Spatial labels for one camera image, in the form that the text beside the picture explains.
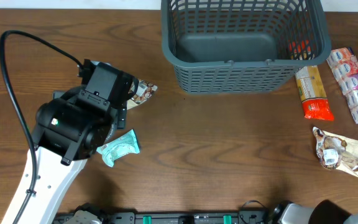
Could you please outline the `orange spaghetti packet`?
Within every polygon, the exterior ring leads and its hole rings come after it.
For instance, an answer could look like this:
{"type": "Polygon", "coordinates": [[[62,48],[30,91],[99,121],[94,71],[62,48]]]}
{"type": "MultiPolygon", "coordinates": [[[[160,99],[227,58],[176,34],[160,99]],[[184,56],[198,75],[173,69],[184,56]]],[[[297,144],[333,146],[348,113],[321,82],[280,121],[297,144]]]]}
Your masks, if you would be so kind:
{"type": "Polygon", "coordinates": [[[306,66],[295,74],[301,104],[306,119],[333,121],[326,92],[316,65],[306,66]]]}

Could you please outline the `beige brown snack bag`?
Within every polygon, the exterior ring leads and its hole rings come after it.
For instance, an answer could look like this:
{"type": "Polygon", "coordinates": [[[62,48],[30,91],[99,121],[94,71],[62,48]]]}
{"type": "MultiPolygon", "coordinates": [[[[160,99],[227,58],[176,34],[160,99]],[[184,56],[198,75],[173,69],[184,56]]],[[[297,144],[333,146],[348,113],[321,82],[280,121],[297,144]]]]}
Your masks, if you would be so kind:
{"type": "Polygon", "coordinates": [[[329,170],[340,170],[358,178],[358,140],[313,128],[316,155],[329,170]]]}

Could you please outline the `multicolour tissue pack strip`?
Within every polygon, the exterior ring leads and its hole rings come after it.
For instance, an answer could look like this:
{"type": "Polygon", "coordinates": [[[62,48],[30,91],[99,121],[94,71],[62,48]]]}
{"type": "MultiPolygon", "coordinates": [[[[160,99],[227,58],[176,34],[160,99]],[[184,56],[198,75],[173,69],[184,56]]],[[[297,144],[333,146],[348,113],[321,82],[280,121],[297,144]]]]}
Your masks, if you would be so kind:
{"type": "Polygon", "coordinates": [[[350,47],[334,49],[326,59],[352,118],[358,124],[358,59],[350,47]]]}

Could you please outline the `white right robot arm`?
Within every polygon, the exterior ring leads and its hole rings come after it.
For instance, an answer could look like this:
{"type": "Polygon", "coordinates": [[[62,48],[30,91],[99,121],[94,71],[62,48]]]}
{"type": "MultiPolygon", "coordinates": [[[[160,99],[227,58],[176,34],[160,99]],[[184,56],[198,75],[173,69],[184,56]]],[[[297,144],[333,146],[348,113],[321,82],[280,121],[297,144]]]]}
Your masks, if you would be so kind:
{"type": "Polygon", "coordinates": [[[351,214],[330,200],[323,200],[315,208],[285,201],[274,209],[265,222],[272,224],[358,224],[358,213],[351,214]]]}

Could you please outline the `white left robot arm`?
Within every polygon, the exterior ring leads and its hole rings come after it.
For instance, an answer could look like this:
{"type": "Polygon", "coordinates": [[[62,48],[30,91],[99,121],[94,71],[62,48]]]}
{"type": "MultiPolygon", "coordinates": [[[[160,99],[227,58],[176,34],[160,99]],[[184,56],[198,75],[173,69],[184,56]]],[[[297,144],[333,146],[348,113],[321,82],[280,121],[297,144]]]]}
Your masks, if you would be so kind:
{"type": "Polygon", "coordinates": [[[139,79],[108,63],[85,61],[81,85],[55,91],[35,115],[34,145],[3,223],[51,223],[76,176],[126,122],[139,79]]]}

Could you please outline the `brown snack bag with barcode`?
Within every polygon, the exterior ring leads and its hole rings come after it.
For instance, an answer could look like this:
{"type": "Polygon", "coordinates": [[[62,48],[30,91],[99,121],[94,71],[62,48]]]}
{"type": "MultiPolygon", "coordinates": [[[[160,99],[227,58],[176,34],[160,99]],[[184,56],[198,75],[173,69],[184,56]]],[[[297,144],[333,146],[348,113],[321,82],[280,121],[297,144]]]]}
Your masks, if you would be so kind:
{"type": "Polygon", "coordinates": [[[136,94],[127,101],[127,109],[130,110],[141,105],[142,103],[145,103],[157,91],[157,89],[157,85],[145,80],[139,80],[139,86],[136,94]]]}

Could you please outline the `teal wrapped snack packet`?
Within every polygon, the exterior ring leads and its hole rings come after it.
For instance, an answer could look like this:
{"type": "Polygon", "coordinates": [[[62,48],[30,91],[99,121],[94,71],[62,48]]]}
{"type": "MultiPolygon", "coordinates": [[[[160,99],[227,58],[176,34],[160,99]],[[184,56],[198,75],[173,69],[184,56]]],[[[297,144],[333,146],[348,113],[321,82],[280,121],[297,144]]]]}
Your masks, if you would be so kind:
{"type": "Polygon", "coordinates": [[[139,154],[140,146],[135,131],[132,129],[121,137],[97,148],[103,162],[113,167],[114,162],[128,154],[139,154]]]}

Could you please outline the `grey plastic shopping basket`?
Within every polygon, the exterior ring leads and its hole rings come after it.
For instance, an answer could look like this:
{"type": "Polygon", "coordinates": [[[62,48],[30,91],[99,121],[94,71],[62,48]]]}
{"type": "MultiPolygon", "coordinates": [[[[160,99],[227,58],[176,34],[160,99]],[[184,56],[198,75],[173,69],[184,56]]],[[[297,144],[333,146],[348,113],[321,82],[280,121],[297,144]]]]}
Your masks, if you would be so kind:
{"type": "Polygon", "coordinates": [[[331,52],[319,0],[162,0],[162,50],[191,94],[274,91],[331,52]]]}

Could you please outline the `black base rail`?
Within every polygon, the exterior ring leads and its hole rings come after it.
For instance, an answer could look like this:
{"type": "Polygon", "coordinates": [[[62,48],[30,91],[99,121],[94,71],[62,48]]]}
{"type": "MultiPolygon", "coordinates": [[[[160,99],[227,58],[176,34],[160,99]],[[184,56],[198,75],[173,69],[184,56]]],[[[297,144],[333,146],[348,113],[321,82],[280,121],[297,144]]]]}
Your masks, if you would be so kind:
{"type": "Polygon", "coordinates": [[[135,210],[106,212],[90,203],[70,213],[59,213],[53,223],[106,223],[106,224],[199,224],[199,223],[267,223],[265,207],[243,207],[236,212],[137,213],[135,210]]]}

